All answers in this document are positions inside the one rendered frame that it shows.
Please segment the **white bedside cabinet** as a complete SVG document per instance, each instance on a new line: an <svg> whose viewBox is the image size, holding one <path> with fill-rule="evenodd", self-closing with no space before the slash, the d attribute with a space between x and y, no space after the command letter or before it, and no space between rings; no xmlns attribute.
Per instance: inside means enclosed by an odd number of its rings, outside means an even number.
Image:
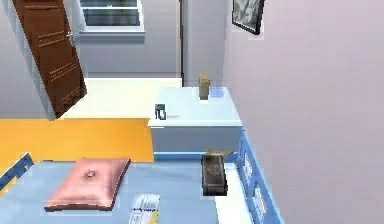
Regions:
<svg viewBox="0 0 384 224"><path fill-rule="evenodd" d="M199 160L207 148L239 147L242 121L227 87L211 87L207 100L200 100L197 87L165 87L156 104L164 104L166 119L152 115L155 160Z"/></svg>

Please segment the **small dark alarm clock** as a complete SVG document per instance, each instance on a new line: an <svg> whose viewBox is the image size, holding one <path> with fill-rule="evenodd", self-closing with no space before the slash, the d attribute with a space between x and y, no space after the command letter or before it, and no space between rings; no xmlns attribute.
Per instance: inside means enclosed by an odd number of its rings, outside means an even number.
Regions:
<svg viewBox="0 0 384 224"><path fill-rule="evenodd" d="M156 104L155 105L155 118L159 120L166 119L166 110L164 104Z"/></svg>

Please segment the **blue bed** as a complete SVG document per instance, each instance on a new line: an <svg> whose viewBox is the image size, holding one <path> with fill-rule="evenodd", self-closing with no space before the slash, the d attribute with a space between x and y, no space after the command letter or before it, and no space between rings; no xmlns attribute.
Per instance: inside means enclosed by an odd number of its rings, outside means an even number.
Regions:
<svg viewBox="0 0 384 224"><path fill-rule="evenodd" d="M16 177L16 185L0 197L0 224L128 224L134 196L160 196L159 224L220 224L216 204L205 197L202 169L197 155L162 155L154 163L129 166L110 211L68 210L47 212L43 204L64 177L71 162L44 161L34 164L25 154L0 178Z"/></svg>

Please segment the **pink square pillow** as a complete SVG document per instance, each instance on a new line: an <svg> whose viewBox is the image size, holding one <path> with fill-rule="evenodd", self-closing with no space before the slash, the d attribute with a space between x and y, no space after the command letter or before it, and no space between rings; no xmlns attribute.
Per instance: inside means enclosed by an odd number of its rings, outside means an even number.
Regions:
<svg viewBox="0 0 384 224"><path fill-rule="evenodd" d="M46 201L46 212L62 210L111 211L131 160L82 158Z"/></svg>

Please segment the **white framed window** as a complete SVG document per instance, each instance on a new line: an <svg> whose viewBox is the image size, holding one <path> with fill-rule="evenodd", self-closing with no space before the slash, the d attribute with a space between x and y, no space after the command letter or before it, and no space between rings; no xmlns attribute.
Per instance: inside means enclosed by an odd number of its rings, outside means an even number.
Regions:
<svg viewBox="0 0 384 224"><path fill-rule="evenodd" d="M83 32L144 33L142 0L79 0Z"/></svg>

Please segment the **brown wooden room door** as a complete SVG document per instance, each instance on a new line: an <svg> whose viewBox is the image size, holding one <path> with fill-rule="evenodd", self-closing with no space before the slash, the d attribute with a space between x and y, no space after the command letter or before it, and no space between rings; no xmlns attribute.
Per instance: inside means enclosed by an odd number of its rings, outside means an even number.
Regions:
<svg viewBox="0 0 384 224"><path fill-rule="evenodd" d="M60 118L87 94L63 0L12 0L35 65L53 109Z"/></svg>

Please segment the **black framed wall picture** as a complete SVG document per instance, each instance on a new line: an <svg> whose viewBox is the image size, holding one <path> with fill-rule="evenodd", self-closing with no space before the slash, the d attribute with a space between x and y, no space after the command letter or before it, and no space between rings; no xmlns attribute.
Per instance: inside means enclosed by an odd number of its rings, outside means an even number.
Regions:
<svg viewBox="0 0 384 224"><path fill-rule="evenodd" d="M265 0L232 0L232 24L253 35L262 32Z"/></svg>

